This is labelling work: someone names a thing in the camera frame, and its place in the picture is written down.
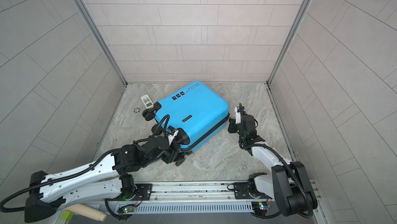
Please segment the blue suitcase black lining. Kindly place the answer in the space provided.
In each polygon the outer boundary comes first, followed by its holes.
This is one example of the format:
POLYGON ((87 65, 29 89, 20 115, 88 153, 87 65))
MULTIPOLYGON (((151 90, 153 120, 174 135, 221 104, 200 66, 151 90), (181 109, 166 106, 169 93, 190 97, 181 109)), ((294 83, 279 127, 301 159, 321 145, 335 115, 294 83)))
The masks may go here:
POLYGON ((197 151, 221 131, 230 115, 226 100, 204 83, 195 81, 148 104, 142 116, 146 121, 156 120, 152 131, 169 143, 159 158, 179 166, 185 156, 197 151))

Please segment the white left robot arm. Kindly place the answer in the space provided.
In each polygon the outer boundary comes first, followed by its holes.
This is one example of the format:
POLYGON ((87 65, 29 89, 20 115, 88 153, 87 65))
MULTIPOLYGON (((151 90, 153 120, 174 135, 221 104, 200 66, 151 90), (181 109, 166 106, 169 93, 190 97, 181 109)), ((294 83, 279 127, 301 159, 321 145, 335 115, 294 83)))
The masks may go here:
POLYGON ((182 147, 190 144, 183 129, 156 127, 147 138, 112 149, 95 162, 57 174, 32 174, 29 197, 24 208, 26 223, 44 220, 57 211, 90 200, 135 201, 138 206, 150 194, 134 183, 132 173, 163 160, 184 161, 182 147))

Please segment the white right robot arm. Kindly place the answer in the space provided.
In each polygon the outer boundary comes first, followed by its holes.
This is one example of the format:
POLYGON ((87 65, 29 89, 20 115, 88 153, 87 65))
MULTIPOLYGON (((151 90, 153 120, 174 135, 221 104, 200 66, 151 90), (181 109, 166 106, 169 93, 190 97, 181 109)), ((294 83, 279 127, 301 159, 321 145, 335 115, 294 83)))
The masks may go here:
POLYGON ((252 215, 260 219, 272 219, 280 215, 299 215, 306 219, 314 216, 318 207, 308 173, 301 162, 283 158, 275 149, 257 134, 258 122, 254 116, 246 113, 244 106, 235 108, 235 118, 229 119, 228 132, 238 134, 238 144, 242 150, 258 159, 271 172, 255 173, 248 179, 248 192, 259 199, 266 196, 272 199, 278 208, 274 214, 268 214, 264 203, 255 207, 252 215))

